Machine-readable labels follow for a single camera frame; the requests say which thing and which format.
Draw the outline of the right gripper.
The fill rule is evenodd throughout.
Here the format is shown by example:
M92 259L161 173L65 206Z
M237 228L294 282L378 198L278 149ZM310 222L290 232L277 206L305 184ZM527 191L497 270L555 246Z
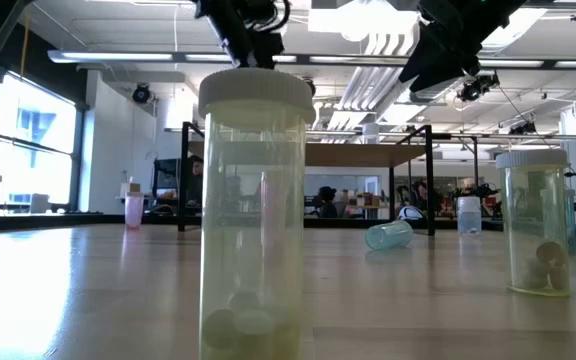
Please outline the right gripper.
M413 93L480 70L478 53L491 34L491 0L419 0L419 41L399 80Z

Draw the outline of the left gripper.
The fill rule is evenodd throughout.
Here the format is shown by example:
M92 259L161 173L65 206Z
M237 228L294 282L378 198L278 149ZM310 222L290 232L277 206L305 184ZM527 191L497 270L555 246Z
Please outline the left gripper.
M195 7L235 68L275 68L274 57L284 51L280 29L288 23L288 0L195 0Z

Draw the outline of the tall yellow medicine bottle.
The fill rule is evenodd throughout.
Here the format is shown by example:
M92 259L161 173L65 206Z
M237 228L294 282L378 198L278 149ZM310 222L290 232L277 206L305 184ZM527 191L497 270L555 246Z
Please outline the tall yellow medicine bottle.
M299 360L310 86L257 68L200 86L200 360Z

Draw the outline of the white ceiling fixture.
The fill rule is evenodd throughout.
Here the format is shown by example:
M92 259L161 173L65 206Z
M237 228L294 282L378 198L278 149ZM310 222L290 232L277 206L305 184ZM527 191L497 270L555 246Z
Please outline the white ceiling fixture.
M311 0L308 30L350 42L371 34L405 34L419 20L418 0Z

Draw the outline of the black and white ball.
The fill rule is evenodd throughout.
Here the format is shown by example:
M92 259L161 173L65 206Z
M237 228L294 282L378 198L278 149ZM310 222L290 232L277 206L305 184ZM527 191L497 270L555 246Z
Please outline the black and white ball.
M415 206L406 205L402 206L401 209L399 210L398 219L406 221L408 220L421 221L425 219L425 214L422 210L420 210Z

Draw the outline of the black computer monitor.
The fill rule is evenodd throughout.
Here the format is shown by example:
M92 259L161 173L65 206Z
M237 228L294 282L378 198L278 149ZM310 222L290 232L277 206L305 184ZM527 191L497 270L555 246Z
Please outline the black computer monitor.
M155 159L152 194L156 198L175 199L178 193L179 159Z

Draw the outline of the large window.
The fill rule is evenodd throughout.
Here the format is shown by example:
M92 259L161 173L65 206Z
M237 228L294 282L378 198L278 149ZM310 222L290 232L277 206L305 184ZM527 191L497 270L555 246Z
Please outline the large window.
M0 204L70 200L75 104L15 74L0 83Z

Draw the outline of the black metal rack frame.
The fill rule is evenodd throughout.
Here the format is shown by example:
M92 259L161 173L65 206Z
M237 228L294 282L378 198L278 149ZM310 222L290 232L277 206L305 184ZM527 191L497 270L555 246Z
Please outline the black metal rack frame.
M474 194L478 194L479 182L479 155L478 155L478 140L474 135L466 135L465 133L460 134L450 134L450 133L438 133L434 135L433 138L436 141L448 141L448 140L458 140L462 145L464 145L473 154L473 169L474 169Z

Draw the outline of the wooden shelf black frame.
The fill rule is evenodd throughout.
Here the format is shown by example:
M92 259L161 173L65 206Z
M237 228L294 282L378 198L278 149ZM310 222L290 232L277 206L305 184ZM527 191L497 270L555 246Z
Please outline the wooden shelf black frame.
M205 138L205 134L192 123L185 123L180 129L166 129L166 132L181 133L181 160L185 166L188 161L186 160L189 152L200 155L203 152L203 145L199 142L192 142L190 140L190 133L195 133L201 138ZM427 185L431 188L434 185L434 159L433 159L433 142L439 139L447 139L442 134L434 133L432 126L424 125L420 129L412 133L404 133L402 140L394 144L320 144L308 143L306 144L306 159L305 165L311 167L373 167L373 168L388 168L388 184L389 184L389 219L394 220L394 168L410 162L413 159L421 156L426 156L426 178ZM412 145L413 138L422 138L424 145ZM199 219L188 219L184 210L181 210L182 196L179 195L178 207L178 229L185 231L186 225L200 225ZM304 220L305 228L312 229L367 229L370 226L385 223L385 220L318 220L314 218L307 218ZM427 215L425 222L421 220L413 220L413 229L427 230L427 235L432 237L435 235L437 226L435 215L432 211Z

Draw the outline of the black aluminium table frame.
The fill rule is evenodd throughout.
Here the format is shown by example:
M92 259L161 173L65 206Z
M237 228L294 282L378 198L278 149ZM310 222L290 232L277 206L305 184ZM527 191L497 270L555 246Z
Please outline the black aluminium table frame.
M72 226L88 226L100 224L124 224L124 215L111 215L101 213L90 214L47 214L28 215L15 214L15 216L0 216L0 231L19 231L43 228L60 228ZM319 219L304 218L305 228L322 229L367 229L369 227L390 222L383 219ZM188 216L184 218L185 226L200 226L201 217ZM427 230L427 221L406 220L415 230ZM144 216L142 225L173 225L178 226L176 216ZM435 230L456 230L457 221L449 219L435 219ZM494 220L482 220L482 229L489 231L503 231L503 223Z

